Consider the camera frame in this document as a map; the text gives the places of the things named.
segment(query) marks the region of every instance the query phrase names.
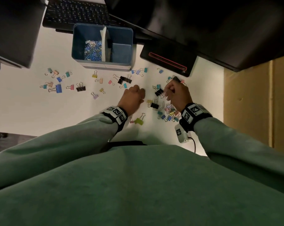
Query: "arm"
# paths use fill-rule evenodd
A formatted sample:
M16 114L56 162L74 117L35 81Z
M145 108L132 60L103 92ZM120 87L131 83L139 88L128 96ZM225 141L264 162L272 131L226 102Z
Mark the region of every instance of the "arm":
M144 96L145 91L137 85L126 89L118 107L130 116L139 108ZM106 114L98 114L0 152L0 189L99 153L123 125L120 128Z
M172 82L165 88L166 95L183 111L193 103L189 90ZM212 161L284 193L283 154L212 117L191 125Z

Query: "hand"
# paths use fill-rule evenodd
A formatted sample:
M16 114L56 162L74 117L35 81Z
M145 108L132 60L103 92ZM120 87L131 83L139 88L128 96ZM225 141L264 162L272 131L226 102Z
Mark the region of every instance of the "hand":
M144 98L145 90L140 89L138 85L134 85L129 89L125 89L117 106L124 109L128 116L131 116L138 110L140 104L144 102Z
M188 103L193 103L188 87L175 80L165 86L164 92L167 101L170 101L179 112L182 112Z

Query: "person's left arm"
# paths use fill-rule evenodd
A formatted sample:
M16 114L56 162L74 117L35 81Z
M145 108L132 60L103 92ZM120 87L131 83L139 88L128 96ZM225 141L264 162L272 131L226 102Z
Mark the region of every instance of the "person's left arm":
M36 137L0 152L0 189L97 154L122 130L143 102L144 89L126 89L118 107L111 106L77 125Z

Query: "person's left hand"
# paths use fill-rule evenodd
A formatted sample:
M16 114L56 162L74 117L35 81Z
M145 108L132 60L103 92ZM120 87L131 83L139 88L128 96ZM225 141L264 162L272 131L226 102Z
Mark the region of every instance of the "person's left hand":
M140 104L144 102L144 98L145 90L140 89L138 85L134 85L129 89L125 89L117 106L124 109L128 116L131 116L138 110Z

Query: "cardboard panel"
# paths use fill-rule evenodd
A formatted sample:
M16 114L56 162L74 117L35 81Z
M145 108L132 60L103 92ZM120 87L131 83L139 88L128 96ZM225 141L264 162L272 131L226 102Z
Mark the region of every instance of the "cardboard panel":
M284 152L284 57L274 60L274 147Z
M269 64L224 71L224 123L268 145Z

